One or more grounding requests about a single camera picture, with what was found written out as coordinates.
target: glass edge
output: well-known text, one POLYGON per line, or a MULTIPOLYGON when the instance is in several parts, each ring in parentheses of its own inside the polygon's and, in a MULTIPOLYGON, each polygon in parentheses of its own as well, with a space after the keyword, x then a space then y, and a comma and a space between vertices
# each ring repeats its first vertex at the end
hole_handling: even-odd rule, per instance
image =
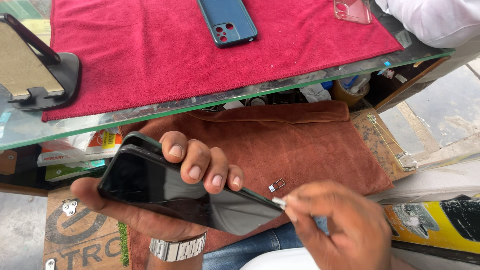
MULTIPOLYGON (((427 61, 427 60, 431 60, 431 59, 435 59, 435 58, 441 58, 441 57, 449 56, 449 55, 453 54, 454 52, 455 52, 455 50, 452 50, 452 51, 444 52, 444 53, 437 54, 437 55, 432 55, 432 56, 427 56, 427 57, 424 57, 424 58, 410 60, 410 61, 406 61, 406 62, 402 62, 402 63, 392 64, 390 66, 386 66, 385 68, 404 66, 404 65, 408 65, 408 64, 412 64, 412 63, 417 63, 417 62, 420 62, 420 61, 427 61)), ((227 103, 227 102, 232 102, 232 101, 236 101, 236 100, 240 100, 240 99, 253 98, 253 97, 267 95, 267 94, 271 94, 271 93, 286 91, 286 90, 290 90, 290 89, 294 89, 294 88, 300 88, 300 87, 314 85, 314 84, 318 84, 318 83, 338 80, 338 79, 345 78, 345 77, 351 77, 351 76, 365 74, 365 73, 372 73, 372 72, 379 71, 379 70, 382 70, 382 69, 383 68, 378 68, 378 67, 377 68, 371 68, 371 69, 366 69, 366 70, 353 72, 353 73, 349 73, 349 74, 343 74, 343 75, 337 75, 337 76, 328 77, 328 78, 322 78, 322 79, 319 79, 319 80, 314 80, 314 81, 310 81, 310 82, 306 82, 306 83, 290 85, 290 86, 283 86, 283 87, 279 87, 279 88, 275 88, 275 89, 271 89, 271 90, 262 91, 262 92, 259 92, 259 93, 247 94, 247 95, 240 96, 240 97, 233 97, 233 98, 214 101, 214 102, 210 102, 210 103, 206 103, 206 104, 201 104, 201 105, 196 105, 196 106, 191 106, 191 107, 186 107, 186 108, 180 108, 180 109, 176 109, 176 110, 169 110, 169 111, 166 111, 166 112, 159 112, 159 113, 156 113, 156 114, 151 114, 151 115, 126 119, 126 120, 122 120, 122 121, 118 121, 118 122, 114 122, 114 123, 106 123, 106 124, 101 124, 101 125, 98 125, 98 126, 78 129, 78 130, 74 130, 74 131, 68 131, 68 132, 64 132, 64 133, 58 133, 58 134, 55 134, 55 135, 49 135, 49 136, 45 136, 45 137, 41 137, 41 138, 37 138, 37 139, 31 139, 31 140, 25 140, 25 141, 21 141, 21 142, 15 142, 15 143, 10 143, 10 144, 0 145, 0 150, 8 150, 8 149, 17 148, 17 147, 23 147, 23 146, 27 146, 27 145, 32 145, 32 144, 42 143, 42 142, 46 142, 46 141, 50 141, 50 140, 55 140, 55 139, 58 139, 58 138, 63 138, 63 137, 77 135, 77 134, 82 134, 82 133, 86 133, 86 132, 90 132, 90 131, 98 131, 98 130, 101 130, 101 129, 116 127, 116 126, 120 126, 120 125, 124 125, 124 124, 136 123, 136 122, 150 120, 150 119, 154 119, 154 118, 158 118, 158 117, 169 116, 169 115, 176 114, 176 113, 182 113, 182 112, 191 111, 191 110, 198 110, 198 109, 202 109, 202 108, 205 108, 205 107, 224 104, 224 103, 227 103)))

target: blue phone case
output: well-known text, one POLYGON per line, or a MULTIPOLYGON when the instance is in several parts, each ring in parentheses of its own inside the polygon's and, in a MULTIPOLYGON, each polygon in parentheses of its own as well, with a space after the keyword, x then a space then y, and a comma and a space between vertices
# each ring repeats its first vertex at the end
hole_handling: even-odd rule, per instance
POLYGON ((241 0, 197 0, 215 46, 253 41, 257 28, 241 0))

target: tape roll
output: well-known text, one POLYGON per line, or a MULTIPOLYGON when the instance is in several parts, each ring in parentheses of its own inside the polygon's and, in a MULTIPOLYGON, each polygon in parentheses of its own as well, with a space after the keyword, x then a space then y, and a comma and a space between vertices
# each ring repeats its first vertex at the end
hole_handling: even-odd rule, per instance
POLYGON ((370 85, 367 83, 365 86, 365 91, 360 94, 353 94, 343 88, 340 84, 340 80, 333 81, 333 87, 328 90, 332 96, 332 100, 344 101, 348 106, 355 105, 362 97, 368 94, 370 91, 370 85))

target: metal watch strap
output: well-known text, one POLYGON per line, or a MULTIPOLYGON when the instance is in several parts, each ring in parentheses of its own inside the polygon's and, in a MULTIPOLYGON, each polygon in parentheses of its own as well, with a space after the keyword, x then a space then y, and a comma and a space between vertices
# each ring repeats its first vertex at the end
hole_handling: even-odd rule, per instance
POLYGON ((153 239, 150 251, 162 261, 173 262, 197 256, 204 249, 207 232, 192 239, 165 242, 153 239))

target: clear phone case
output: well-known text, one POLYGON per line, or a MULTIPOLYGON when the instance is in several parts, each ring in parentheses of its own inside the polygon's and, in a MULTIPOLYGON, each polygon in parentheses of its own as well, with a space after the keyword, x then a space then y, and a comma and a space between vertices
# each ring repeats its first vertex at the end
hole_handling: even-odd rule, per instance
POLYGON ((367 25, 372 22, 368 0, 334 0, 335 18, 367 25))

